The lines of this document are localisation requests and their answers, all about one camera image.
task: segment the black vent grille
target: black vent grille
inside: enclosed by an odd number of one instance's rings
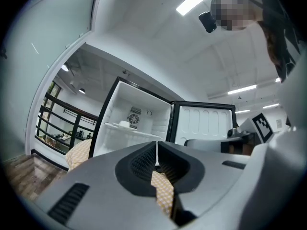
[[[131,108],[130,112],[136,113],[136,114],[141,114],[142,109],[133,106],[133,107]]]
[[[229,167],[233,167],[233,168],[237,168],[237,169],[241,169],[243,170],[246,166],[246,164],[243,164],[243,163],[237,163],[237,162],[233,162],[233,161],[224,161],[222,163],[222,165],[226,165],[226,166],[229,166]]]
[[[189,162],[171,150],[159,148],[158,154],[162,171],[171,184],[174,184],[189,172]]]
[[[156,162],[156,147],[152,146],[131,161],[132,173],[150,183]]]
[[[65,225],[72,213],[84,197],[89,186],[75,183],[69,191],[52,207],[48,215],[57,222]]]

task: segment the refrigerator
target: refrigerator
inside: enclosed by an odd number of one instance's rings
[[[235,126],[234,105],[169,101],[117,77],[99,114],[89,158],[149,141],[185,145],[189,139],[224,139]]]

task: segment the white object on shelf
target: white object on shelf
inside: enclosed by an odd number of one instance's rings
[[[123,126],[123,127],[127,127],[127,128],[130,127],[130,123],[128,121],[124,121],[124,120],[120,121],[119,125]]]
[[[113,126],[116,126],[118,128],[123,128],[123,129],[126,129],[126,130],[136,130],[135,128],[125,127],[125,126],[122,126],[122,125],[116,124],[116,123],[112,123],[112,124],[109,124],[109,125],[113,125]]]
[[[139,132],[139,131],[136,131],[136,129],[134,129],[134,128],[127,128],[127,127],[123,127],[123,126],[120,126],[120,125],[115,126],[115,125],[109,124],[109,123],[105,123],[105,125],[109,128],[118,129],[118,130],[122,130],[122,131],[128,131],[128,132],[132,132],[134,134],[138,134],[138,135],[141,135],[141,136],[155,137],[155,138],[161,139],[160,136]]]
[[[69,138],[71,138],[71,136],[63,136],[61,139],[62,139],[62,140],[67,140],[67,139],[69,139]]]

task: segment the person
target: person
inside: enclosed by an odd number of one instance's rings
[[[305,48],[279,0],[212,0],[211,15],[217,25],[228,31],[244,30],[250,24],[258,23],[281,82],[295,67]]]
[[[86,136],[86,139],[91,139],[91,133],[89,133],[87,136]]]

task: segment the checkered fabric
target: checkered fabric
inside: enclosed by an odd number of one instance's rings
[[[69,165],[69,171],[88,160],[92,140],[84,140],[74,146],[65,155],[65,159]],[[151,185],[156,188],[157,204],[163,212],[170,217],[172,212],[174,188],[164,173],[153,171]]]
[[[66,153],[65,159],[69,165],[69,171],[88,160],[91,142],[92,139],[81,141]]]
[[[151,185],[157,189],[157,204],[170,217],[173,206],[174,187],[164,173],[158,173],[157,171],[153,171]]]

